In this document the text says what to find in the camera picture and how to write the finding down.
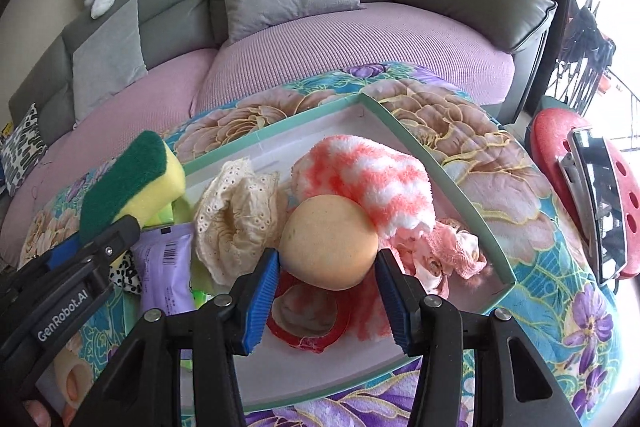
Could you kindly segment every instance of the floral tablecloth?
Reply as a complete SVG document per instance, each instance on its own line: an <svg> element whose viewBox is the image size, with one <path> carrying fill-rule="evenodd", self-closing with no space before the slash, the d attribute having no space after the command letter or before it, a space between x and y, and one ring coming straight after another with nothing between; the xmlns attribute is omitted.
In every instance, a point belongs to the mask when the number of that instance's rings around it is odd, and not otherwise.
<svg viewBox="0 0 640 427"><path fill-rule="evenodd" d="M182 163L308 108L365 92L389 110L474 203L518 283L501 302L546 360L581 422L609 394L620 367L612 296L597 288L584 247L547 179L517 141L454 86L422 66L366 64L278 86L197 115L164 134ZM92 171L36 216L22 259L75 232ZM247 416L252 427L405 425L419 362L330 397ZM465 353L458 427L472 425L474 371ZM193 421L184 418L185 425Z"/></svg>

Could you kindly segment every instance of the black phone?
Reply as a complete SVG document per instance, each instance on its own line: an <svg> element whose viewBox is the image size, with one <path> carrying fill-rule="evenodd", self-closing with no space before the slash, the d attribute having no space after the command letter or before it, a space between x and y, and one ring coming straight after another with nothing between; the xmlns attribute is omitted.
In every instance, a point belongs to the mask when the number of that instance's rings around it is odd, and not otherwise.
<svg viewBox="0 0 640 427"><path fill-rule="evenodd" d="M596 280L616 279L626 266L626 230L616 171L607 144L592 128L574 129L567 141L581 185L576 207L590 242Z"/></svg>

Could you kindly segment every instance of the pink sofa cover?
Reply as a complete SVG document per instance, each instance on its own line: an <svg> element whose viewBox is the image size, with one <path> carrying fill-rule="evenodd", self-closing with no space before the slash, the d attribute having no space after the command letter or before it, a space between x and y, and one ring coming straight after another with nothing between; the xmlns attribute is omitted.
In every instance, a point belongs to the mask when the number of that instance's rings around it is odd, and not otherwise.
<svg viewBox="0 0 640 427"><path fill-rule="evenodd" d="M0 232L0 257L17 263L34 215L62 188L122 153L141 131L162 132L191 118L216 54L198 50L161 64L57 140L9 207Z"/></svg>
<svg viewBox="0 0 640 427"><path fill-rule="evenodd" d="M196 112L292 80L385 60L426 66L479 105L504 101L513 81L513 57L480 33L405 4L365 6L278 24L223 46Z"/></svg>

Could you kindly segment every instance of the barcode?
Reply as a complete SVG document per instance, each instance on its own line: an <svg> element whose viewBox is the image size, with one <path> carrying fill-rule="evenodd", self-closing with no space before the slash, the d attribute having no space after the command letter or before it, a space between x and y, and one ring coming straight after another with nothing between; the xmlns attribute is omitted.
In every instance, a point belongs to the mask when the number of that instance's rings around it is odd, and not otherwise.
<svg viewBox="0 0 640 427"><path fill-rule="evenodd" d="M164 247L164 257L162 258L162 264L175 264L176 250L177 243L167 243Z"/></svg>

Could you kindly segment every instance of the green scouring pad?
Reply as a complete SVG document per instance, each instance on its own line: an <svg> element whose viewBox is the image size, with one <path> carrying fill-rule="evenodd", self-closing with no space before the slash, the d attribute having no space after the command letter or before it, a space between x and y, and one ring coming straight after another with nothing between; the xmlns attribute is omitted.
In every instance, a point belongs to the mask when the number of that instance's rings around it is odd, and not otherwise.
<svg viewBox="0 0 640 427"><path fill-rule="evenodd" d="M178 158L158 134L143 131L84 196L80 240L88 243L126 214L142 227L184 190Z"/></svg>

